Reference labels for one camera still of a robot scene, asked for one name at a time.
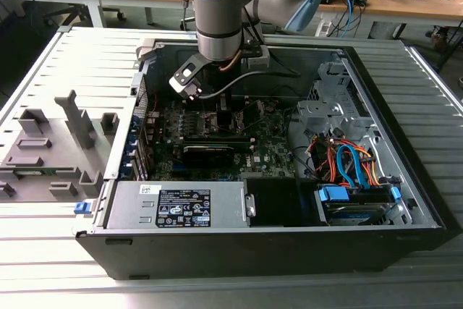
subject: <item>blue tab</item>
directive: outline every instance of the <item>blue tab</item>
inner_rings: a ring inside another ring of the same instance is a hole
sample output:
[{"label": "blue tab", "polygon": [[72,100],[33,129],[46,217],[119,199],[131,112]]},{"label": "blue tab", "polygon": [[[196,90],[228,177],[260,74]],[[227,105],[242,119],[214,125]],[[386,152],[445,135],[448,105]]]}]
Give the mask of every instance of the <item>blue tab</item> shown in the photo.
[{"label": "blue tab", "polygon": [[400,190],[397,187],[391,187],[391,193],[395,200],[402,198],[402,195],[400,194]]},{"label": "blue tab", "polygon": [[74,213],[76,215],[83,215],[90,212],[91,204],[87,202],[77,202],[74,207]]},{"label": "blue tab", "polygon": [[326,202],[329,199],[328,192],[326,192],[323,188],[318,191],[318,194],[320,195],[320,199],[322,202]]},{"label": "blue tab", "polygon": [[345,187],[325,186],[318,191],[322,202],[327,200],[349,200],[349,193]]}]

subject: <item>white label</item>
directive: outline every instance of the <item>white label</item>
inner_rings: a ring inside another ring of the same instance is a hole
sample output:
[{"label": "white label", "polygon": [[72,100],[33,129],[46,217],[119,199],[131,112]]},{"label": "white label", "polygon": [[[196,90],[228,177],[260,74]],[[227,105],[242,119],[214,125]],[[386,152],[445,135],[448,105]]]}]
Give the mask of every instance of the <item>white label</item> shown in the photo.
[{"label": "white label", "polygon": [[161,190],[160,185],[140,185],[140,195],[158,195]]}]

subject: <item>office chair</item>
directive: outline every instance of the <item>office chair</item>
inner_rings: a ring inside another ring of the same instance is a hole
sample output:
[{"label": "office chair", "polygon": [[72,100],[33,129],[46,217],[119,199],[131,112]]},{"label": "office chair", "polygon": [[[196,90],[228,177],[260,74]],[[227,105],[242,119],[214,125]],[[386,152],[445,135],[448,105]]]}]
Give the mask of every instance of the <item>office chair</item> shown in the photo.
[{"label": "office chair", "polygon": [[[111,7],[104,7],[103,11],[107,12],[117,12],[117,19],[119,21],[125,21],[124,13],[122,13],[119,9],[111,8]],[[69,16],[63,21],[61,25],[70,25],[72,21],[79,16],[81,21],[90,20],[90,12],[85,5],[81,4],[70,4],[70,7],[58,11],[49,12],[48,14],[44,14],[43,16],[43,23],[45,25],[53,25],[53,20],[51,19],[54,16],[59,16],[60,14],[69,14]]]}]

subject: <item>electrical wire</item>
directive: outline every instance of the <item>electrical wire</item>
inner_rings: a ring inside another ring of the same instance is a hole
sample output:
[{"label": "electrical wire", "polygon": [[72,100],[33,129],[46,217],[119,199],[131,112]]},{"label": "electrical wire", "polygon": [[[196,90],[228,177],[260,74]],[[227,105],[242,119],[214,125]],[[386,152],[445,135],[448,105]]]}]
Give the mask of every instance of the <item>electrical wire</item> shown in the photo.
[{"label": "electrical wire", "polygon": [[190,0],[182,0],[182,7],[183,7],[183,30],[187,31],[187,9],[190,5]]},{"label": "electrical wire", "polygon": [[156,107],[158,105],[158,94],[154,93],[154,107],[153,107],[153,112],[156,111]]},{"label": "electrical wire", "polygon": [[341,38],[343,38],[346,33],[347,33],[347,30],[350,26],[350,23],[352,21],[352,13],[353,13],[353,8],[352,8],[352,4],[351,4],[351,1],[350,0],[347,0],[347,5],[349,6],[349,19],[347,20],[347,26],[344,28],[344,32],[341,34]]},{"label": "electrical wire", "polygon": [[[247,33],[252,36],[255,40],[257,40],[261,45],[264,44],[263,42],[263,39],[260,37],[259,35],[259,32],[258,30],[255,28],[254,24],[252,23],[252,19],[251,19],[251,16],[249,15],[249,12],[247,11],[247,9],[245,7],[243,7],[243,10],[245,11],[245,14],[246,14],[246,18],[247,18],[247,21],[249,22],[251,28],[252,28],[252,31],[254,32],[254,35],[252,35],[252,33],[249,31],[249,28],[245,27],[245,30],[247,31]],[[275,56],[275,54],[273,54],[272,51],[268,50],[269,54],[270,54],[270,57],[275,61],[277,62],[278,64],[280,64],[284,69],[288,70],[289,72],[291,72],[292,74],[294,74],[295,77],[300,77],[301,76],[301,73],[298,72],[297,70],[294,70],[288,66],[285,65],[285,63],[283,63],[277,56]]]},{"label": "electrical wire", "polygon": [[233,59],[225,67],[218,68],[219,72],[228,72],[239,61],[242,53],[242,50],[238,50],[234,55]]},{"label": "electrical wire", "polygon": [[270,75],[270,76],[276,76],[276,77],[294,77],[293,74],[287,74],[287,73],[284,73],[284,72],[272,72],[272,71],[265,72],[265,71],[260,71],[260,70],[257,70],[257,71],[254,71],[254,72],[247,72],[247,73],[245,73],[243,75],[240,75],[239,77],[237,77],[236,79],[234,79],[230,83],[226,84],[223,88],[221,88],[217,92],[208,94],[206,96],[199,96],[197,98],[202,99],[202,100],[215,98],[215,97],[221,95],[223,92],[228,90],[230,87],[232,87],[236,83],[238,83],[239,81],[245,79],[246,77],[260,76],[260,75]]}]

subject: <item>aluminum profile table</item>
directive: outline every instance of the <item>aluminum profile table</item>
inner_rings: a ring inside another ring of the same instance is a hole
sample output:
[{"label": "aluminum profile table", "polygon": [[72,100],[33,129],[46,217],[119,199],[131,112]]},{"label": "aluminum profile table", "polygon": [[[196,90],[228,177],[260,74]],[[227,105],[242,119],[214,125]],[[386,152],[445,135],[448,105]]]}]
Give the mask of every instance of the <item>aluminum profile table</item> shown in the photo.
[{"label": "aluminum profile table", "polygon": [[[118,112],[137,71],[141,38],[194,39],[154,30],[74,28],[57,33],[0,112],[0,158],[26,108],[64,113],[53,97],[75,89],[90,117]],[[352,46],[463,224],[463,106],[413,48],[398,41],[268,35],[272,43]],[[75,242],[73,203],[0,204],[3,308],[463,308],[463,237],[380,273],[115,281]]]}]

